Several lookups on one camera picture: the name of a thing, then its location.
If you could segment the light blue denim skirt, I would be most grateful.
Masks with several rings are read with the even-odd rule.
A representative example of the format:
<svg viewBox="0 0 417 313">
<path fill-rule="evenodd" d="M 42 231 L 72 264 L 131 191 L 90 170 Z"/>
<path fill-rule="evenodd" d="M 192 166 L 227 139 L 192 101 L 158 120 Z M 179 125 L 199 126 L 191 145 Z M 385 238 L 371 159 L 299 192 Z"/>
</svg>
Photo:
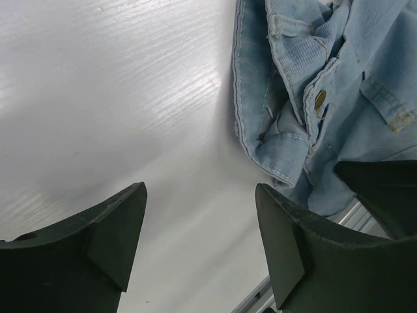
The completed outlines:
<svg viewBox="0 0 417 313">
<path fill-rule="evenodd" d="M 416 158 L 415 1 L 239 1 L 236 130 L 282 194 L 333 219 L 341 160 Z"/>
</svg>

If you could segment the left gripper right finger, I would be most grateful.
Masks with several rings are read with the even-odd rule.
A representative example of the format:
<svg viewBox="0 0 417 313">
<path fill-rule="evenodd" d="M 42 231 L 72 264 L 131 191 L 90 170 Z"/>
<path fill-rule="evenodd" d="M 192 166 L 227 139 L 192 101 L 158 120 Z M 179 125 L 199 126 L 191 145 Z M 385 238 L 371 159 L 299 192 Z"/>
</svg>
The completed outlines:
<svg viewBox="0 0 417 313">
<path fill-rule="evenodd" d="M 282 312 L 415 312 L 416 238 L 354 231 L 255 189 L 276 307 Z"/>
</svg>

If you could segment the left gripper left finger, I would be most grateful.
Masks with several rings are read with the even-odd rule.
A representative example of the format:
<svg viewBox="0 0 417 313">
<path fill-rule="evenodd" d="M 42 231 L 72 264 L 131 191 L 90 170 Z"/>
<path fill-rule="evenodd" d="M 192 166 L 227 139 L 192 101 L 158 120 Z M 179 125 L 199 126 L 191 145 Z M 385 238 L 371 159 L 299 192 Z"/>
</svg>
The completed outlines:
<svg viewBox="0 0 417 313">
<path fill-rule="evenodd" d="M 134 183 L 62 221 L 1 241 L 1 311 L 116 312 L 146 203 L 145 184 Z"/>
</svg>

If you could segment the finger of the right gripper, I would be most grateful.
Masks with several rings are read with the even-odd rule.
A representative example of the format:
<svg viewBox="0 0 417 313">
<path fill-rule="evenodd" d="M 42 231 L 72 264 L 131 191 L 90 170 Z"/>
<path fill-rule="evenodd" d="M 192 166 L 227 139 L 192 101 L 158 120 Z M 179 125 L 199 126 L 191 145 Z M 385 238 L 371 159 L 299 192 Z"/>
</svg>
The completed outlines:
<svg viewBox="0 0 417 313">
<path fill-rule="evenodd" d="M 335 174 L 393 239 L 416 235 L 416 161 L 341 161 Z"/>
</svg>

